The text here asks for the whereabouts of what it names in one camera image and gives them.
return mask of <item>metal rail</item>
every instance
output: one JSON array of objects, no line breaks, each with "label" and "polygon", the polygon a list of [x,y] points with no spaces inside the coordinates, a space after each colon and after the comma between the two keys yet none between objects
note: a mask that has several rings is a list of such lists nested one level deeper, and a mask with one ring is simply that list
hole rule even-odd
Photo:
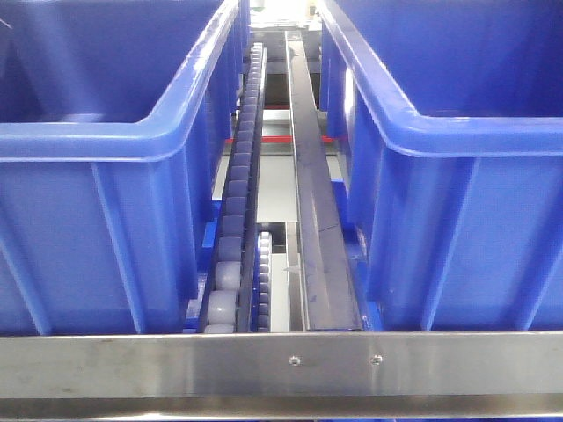
[{"label": "metal rail", "polygon": [[305,327],[309,331],[358,331],[362,322],[300,32],[286,32],[286,56]]},{"label": "metal rail", "polygon": [[0,419],[563,415],[563,331],[0,338]]}]

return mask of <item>blue container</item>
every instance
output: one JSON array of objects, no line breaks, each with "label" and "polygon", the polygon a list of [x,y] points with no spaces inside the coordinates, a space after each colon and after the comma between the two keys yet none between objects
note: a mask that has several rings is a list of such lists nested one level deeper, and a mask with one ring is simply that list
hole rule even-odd
[{"label": "blue container", "polygon": [[0,3],[0,334],[181,331],[238,0]]},{"label": "blue container", "polygon": [[322,106],[387,330],[563,328],[563,3],[325,0]]}]

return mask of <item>red stripe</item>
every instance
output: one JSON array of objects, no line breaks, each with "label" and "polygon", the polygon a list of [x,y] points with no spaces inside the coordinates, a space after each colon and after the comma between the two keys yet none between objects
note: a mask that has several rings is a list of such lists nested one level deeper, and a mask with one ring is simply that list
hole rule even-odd
[{"label": "red stripe", "polygon": [[[326,135],[322,137],[324,143],[331,143],[333,138]],[[262,136],[262,143],[291,143],[293,138],[291,135]],[[232,138],[227,139],[227,143],[232,143]]]}]

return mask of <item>plastic bin rim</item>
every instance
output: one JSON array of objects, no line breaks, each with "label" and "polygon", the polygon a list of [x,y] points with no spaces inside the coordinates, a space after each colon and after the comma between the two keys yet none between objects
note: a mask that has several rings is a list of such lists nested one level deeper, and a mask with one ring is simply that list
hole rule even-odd
[{"label": "plastic bin rim", "polygon": [[149,162],[174,155],[186,142],[238,10],[239,0],[222,0],[145,118],[131,123],[0,123],[0,162]]},{"label": "plastic bin rim", "polygon": [[419,157],[563,156],[563,117],[420,114],[337,1],[319,0],[318,9],[388,148]]}]

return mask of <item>screw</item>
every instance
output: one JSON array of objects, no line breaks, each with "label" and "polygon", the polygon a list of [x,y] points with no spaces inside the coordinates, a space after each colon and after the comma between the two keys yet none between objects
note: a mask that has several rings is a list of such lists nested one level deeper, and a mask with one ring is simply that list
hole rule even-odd
[{"label": "screw", "polygon": [[384,357],[381,354],[374,354],[372,357],[369,358],[369,363],[372,365],[379,365],[383,361],[384,361]]},{"label": "screw", "polygon": [[288,362],[292,367],[298,367],[301,365],[301,358],[299,356],[291,356]]}]

